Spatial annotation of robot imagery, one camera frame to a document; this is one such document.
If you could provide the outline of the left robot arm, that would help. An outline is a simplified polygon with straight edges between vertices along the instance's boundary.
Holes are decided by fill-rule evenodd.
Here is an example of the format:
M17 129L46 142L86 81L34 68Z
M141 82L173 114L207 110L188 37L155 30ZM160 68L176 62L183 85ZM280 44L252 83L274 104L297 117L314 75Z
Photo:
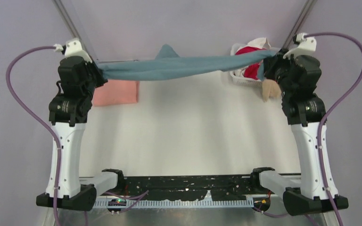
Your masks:
M45 192L36 197L36 205L90 211L98 196L107 191L120 195L126 188L123 172L117 169L79 178L82 136L93 94L107 80L94 62L81 56L62 59L58 74L58 93L49 104L48 128L54 134L50 178Z

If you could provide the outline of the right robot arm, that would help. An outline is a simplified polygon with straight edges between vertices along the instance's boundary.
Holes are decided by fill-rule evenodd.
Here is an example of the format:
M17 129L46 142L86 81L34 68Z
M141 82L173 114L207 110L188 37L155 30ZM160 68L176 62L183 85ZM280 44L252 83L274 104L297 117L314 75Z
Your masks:
M264 75L281 89L282 110L294 135L298 150L299 182L271 167L255 168L250 187L256 193L266 189L279 196L291 216L344 210L348 199L339 194L330 171L326 147L324 102L315 94L321 76L320 62L308 55L286 56L282 49L266 58Z

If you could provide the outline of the blue-grey t-shirt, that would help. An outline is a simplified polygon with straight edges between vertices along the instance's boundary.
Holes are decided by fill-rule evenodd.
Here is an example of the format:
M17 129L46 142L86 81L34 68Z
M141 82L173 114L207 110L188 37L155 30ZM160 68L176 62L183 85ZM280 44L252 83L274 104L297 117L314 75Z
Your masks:
M180 57L165 44L153 60L99 63L98 68L109 80L165 81L215 71L234 71L275 55L273 50L256 50L241 55Z

